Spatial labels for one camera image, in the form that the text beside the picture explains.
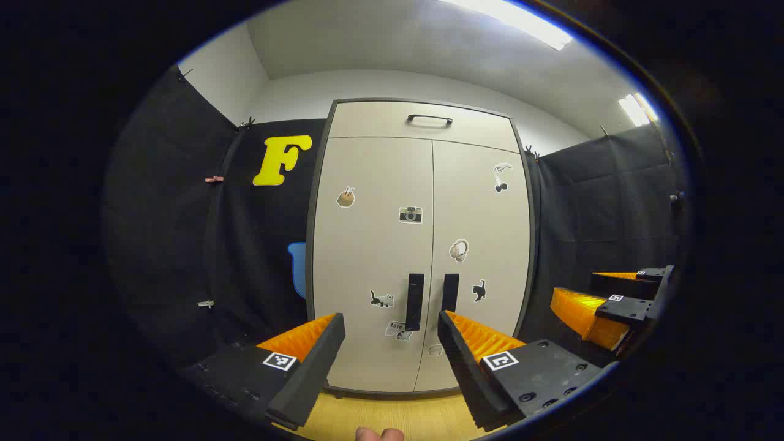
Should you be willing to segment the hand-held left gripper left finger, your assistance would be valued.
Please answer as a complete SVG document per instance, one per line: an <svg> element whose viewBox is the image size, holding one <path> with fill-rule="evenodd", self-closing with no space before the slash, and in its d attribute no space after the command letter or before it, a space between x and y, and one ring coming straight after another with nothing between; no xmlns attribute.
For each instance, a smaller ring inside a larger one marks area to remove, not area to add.
<svg viewBox="0 0 784 441"><path fill-rule="evenodd" d="M306 424L345 339L333 313L266 341L236 342L184 369L219 405L259 425Z"/></svg>

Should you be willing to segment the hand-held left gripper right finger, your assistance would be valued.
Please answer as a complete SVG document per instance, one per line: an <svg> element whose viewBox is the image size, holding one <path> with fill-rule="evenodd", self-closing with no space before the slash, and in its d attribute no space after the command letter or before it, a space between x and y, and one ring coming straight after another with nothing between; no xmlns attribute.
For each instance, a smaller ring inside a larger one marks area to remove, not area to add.
<svg viewBox="0 0 784 441"><path fill-rule="evenodd" d="M613 371L554 341L524 343L451 311L439 313L437 333L474 424L486 432L546 418Z"/></svg>

